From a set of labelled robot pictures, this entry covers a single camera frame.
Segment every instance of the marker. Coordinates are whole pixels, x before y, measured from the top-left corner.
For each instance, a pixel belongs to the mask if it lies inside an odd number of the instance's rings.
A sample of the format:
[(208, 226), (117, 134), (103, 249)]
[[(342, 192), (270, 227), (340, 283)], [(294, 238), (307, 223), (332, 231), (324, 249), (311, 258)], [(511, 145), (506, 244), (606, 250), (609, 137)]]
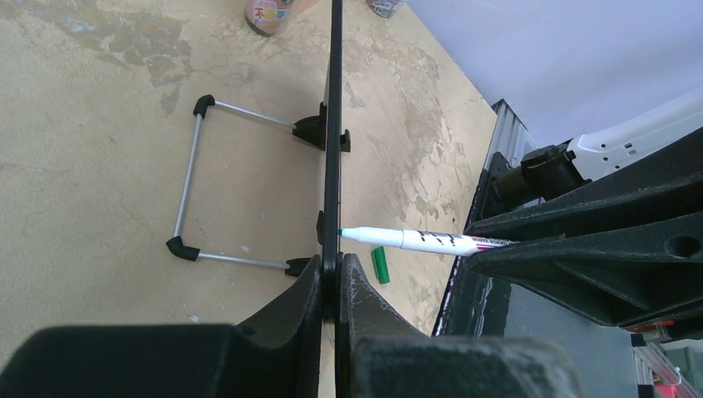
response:
[(372, 245), (400, 247), (406, 250), (426, 251), (439, 255), (472, 255), (479, 251), (516, 243), (513, 240), (488, 239), (476, 236), (442, 234), (415, 230), (387, 230), (385, 228), (343, 228), (342, 238)]

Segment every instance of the green marker cap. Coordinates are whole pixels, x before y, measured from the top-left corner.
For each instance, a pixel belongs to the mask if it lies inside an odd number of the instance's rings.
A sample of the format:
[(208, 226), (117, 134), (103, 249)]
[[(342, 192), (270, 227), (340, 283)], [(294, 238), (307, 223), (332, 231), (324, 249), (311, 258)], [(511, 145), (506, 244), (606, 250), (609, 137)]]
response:
[(390, 275), (388, 274), (388, 264), (385, 262), (385, 250), (383, 246), (379, 246), (371, 251), (371, 259), (374, 263), (374, 270), (376, 271), (376, 277), (381, 284), (387, 284), (390, 282)]

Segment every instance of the table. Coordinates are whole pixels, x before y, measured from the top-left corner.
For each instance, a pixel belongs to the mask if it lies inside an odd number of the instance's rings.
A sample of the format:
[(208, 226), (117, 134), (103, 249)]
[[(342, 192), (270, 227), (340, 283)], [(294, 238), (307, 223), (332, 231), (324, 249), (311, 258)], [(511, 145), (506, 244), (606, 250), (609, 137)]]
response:
[[(345, 3), (342, 224), (461, 231), (495, 114), (409, 8), (387, 21)], [(203, 94), (295, 121), (316, 114), (330, 4), (277, 37), (243, 1), (4, 3), (0, 76), (0, 362), (68, 323), (238, 323), (282, 272), (168, 253)], [(235, 255), (319, 251), (322, 152), (290, 132), (208, 113), (183, 237)], [(370, 248), (356, 252), (373, 279)], [(387, 250), (378, 287), (429, 333), (453, 258)], [(333, 388), (323, 344), (320, 396)]]

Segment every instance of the white marker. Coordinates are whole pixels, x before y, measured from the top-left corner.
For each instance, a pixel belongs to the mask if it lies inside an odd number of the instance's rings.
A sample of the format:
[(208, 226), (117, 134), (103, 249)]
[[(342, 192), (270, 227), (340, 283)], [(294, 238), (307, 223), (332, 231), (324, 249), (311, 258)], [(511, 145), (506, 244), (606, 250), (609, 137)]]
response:
[(516, 243), (512, 240), (478, 238), (476, 236), (441, 234), (415, 230), (387, 230), (385, 228), (343, 228), (339, 235), (361, 243), (400, 247), (406, 250), (426, 251), (440, 255), (472, 255), (479, 251)]

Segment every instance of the white wall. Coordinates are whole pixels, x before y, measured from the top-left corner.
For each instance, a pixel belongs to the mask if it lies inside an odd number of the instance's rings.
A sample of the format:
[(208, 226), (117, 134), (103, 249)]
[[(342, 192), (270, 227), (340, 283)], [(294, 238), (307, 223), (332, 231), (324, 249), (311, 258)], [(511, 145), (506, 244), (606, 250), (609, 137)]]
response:
[(701, 0), (410, 0), (489, 103), (539, 144), (592, 133), (703, 85)]

